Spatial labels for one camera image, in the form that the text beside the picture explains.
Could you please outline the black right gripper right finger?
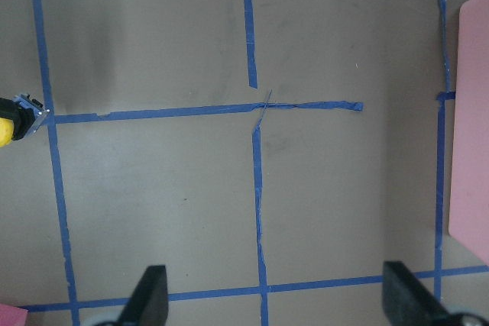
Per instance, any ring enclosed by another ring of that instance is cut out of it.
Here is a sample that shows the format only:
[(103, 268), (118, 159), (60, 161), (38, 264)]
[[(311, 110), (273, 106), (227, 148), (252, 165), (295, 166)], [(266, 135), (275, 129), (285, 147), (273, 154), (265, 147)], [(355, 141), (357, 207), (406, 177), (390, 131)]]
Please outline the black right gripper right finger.
[(487, 325), (469, 312), (450, 312), (401, 261), (383, 263), (382, 309), (393, 326)]

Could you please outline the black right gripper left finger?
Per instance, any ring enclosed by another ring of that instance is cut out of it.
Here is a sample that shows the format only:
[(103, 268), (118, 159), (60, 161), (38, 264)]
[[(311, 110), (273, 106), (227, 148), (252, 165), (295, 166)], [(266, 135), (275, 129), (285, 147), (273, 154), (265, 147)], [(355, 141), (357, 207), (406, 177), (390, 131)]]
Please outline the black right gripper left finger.
[(120, 314), (98, 315), (82, 325), (164, 326), (169, 315), (167, 269), (165, 265), (148, 266)]

